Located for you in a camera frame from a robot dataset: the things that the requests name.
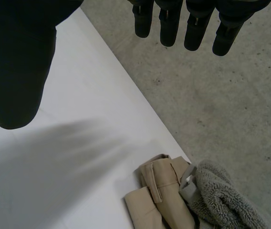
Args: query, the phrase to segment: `gloved hand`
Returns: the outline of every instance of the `gloved hand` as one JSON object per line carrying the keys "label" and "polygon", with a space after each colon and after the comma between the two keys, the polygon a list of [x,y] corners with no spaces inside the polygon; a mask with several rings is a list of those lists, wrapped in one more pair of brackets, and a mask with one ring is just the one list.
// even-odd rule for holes
{"label": "gloved hand", "polygon": [[[149,35],[154,0],[128,0],[133,4],[135,33],[145,38]],[[216,8],[221,20],[213,44],[213,53],[224,56],[230,50],[242,25],[255,12],[265,8],[271,0],[186,0],[190,12],[184,46],[190,51],[199,48]],[[161,8],[161,43],[173,46],[176,40],[183,0],[155,0]]]}

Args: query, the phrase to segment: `concrete floor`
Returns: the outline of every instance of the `concrete floor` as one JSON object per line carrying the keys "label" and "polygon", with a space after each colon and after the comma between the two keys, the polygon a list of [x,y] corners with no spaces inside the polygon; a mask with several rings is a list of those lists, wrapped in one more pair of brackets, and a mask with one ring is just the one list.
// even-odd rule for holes
{"label": "concrete floor", "polygon": [[156,5],[146,39],[134,34],[127,0],[85,0],[82,9],[190,159],[220,162],[271,214],[271,4],[245,23],[225,57],[211,51],[216,12],[190,52],[185,5],[171,48],[160,44]]}

